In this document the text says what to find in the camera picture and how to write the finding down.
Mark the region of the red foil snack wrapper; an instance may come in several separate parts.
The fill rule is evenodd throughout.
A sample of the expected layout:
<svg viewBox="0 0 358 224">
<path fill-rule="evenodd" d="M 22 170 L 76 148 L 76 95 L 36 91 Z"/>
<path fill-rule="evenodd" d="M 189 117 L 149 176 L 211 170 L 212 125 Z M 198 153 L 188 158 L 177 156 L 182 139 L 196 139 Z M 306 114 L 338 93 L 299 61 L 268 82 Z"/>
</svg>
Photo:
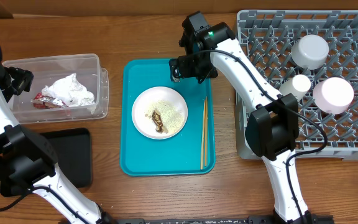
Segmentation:
<svg viewBox="0 0 358 224">
<path fill-rule="evenodd" d="M 41 93 L 38 93 L 35 98 L 31 99 L 31 103 L 35 108 L 40 110 L 67 107 L 62 100 L 51 96 L 45 96 Z"/>
</svg>

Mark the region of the white napkin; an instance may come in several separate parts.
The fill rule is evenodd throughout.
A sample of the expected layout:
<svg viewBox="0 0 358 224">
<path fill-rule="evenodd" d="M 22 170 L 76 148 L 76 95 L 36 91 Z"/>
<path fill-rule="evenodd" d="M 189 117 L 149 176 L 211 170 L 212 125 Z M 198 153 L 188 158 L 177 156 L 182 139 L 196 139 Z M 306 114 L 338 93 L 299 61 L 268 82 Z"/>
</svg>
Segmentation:
<svg viewBox="0 0 358 224">
<path fill-rule="evenodd" d="M 43 96 L 62 100 L 68 107 L 91 106 L 95 104 L 94 94 L 76 78 L 76 74 L 61 78 L 41 90 Z"/>
</svg>

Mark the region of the white paper cup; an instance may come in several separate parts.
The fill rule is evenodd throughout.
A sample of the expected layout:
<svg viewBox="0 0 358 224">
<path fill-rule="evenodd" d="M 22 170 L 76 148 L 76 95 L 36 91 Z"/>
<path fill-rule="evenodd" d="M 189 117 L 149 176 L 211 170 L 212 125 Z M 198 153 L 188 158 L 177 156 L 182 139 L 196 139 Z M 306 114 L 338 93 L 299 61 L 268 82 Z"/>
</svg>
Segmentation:
<svg viewBox="0 0 358 224">
<path fill-rule="evenodd" d="M 283 96 L 291 93 L 297 101 L 301 101 L 310 88 L 311 81 L 309 78 L 305 75 L 299 74 L 283 83 L 279 88 L 279 92 Z"/>
</svg>

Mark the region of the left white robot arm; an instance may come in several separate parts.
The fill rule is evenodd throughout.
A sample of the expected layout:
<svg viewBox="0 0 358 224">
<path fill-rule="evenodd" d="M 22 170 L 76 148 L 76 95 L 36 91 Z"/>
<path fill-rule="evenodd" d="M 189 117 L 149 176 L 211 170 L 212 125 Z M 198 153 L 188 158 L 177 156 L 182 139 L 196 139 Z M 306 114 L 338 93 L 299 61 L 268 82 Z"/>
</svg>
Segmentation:
<svg viewBox="0 0 358 224">
<path fill-rule="evenodd" d="M 30 91 L 33 73 L 4 67 L 0 49 L 0 212 L 30 194 L 55 207 L 70 223 L 115 223 L 70 181 L 91 181 L 91 137 L 85 128 L 35 133 L 8 107 L 14 95 Z"/>
</svg>

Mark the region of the large white dinner plate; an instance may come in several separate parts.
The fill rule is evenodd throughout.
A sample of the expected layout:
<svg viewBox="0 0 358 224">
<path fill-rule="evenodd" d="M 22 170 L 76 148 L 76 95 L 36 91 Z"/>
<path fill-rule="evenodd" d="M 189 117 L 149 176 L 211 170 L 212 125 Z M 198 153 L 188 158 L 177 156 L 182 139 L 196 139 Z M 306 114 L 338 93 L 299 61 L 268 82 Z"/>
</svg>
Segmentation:
<svg viewBox="0 0 358 224">
<path fill-rule="evenodd" d="M 153 110 L 161 114 L 168 133 L 158 133 L 152 121 Z M 142 92 L 132 105 L 132 122 L 135 128 L 150 139 L 168 139 L 178 134 L 185 126 L 188 107 L 179 92 L 164 86 L 152 87 Z"/>
</svg>

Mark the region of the grey shallow bowl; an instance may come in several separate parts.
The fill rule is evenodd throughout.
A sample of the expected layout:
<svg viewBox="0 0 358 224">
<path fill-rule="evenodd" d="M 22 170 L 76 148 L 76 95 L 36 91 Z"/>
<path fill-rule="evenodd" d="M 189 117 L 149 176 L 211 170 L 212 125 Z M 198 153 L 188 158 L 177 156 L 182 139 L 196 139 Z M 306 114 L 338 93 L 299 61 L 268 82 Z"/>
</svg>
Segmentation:
<svg viewBox="0 0 358 224">
<path fill-rule="evenodd" d="M 322 37 L 314 34 L 302 37 L 291 48 L 291 57 L 294 63 L 301 68 L 310 70 L 322 67 L 328 53 L 328 43 Z"/>
</svg>

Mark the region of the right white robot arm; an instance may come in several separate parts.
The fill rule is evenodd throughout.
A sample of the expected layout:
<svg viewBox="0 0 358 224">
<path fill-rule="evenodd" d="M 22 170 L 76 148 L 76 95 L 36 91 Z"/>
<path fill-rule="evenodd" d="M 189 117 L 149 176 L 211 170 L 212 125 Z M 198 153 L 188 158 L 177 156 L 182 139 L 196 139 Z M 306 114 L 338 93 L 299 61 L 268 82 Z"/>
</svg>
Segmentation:
<svg viewBox="0 0 358 224">
<path fill-rule="evenodd" d="M 227 78 L 249 113 L 246 146 L 267 168 L 275 197 L 275 222 L 312 223 L 295 167 L 297 99 L 291 93 L 282 95 L 262 77 L 226 23 L 211 26 L 198 11 L 187 16 L 182 27 L 179 45 L 186 54 L 169 61 L 171 80 L 195 78 L 203 83 L 219 72 Z"/>
</svg>

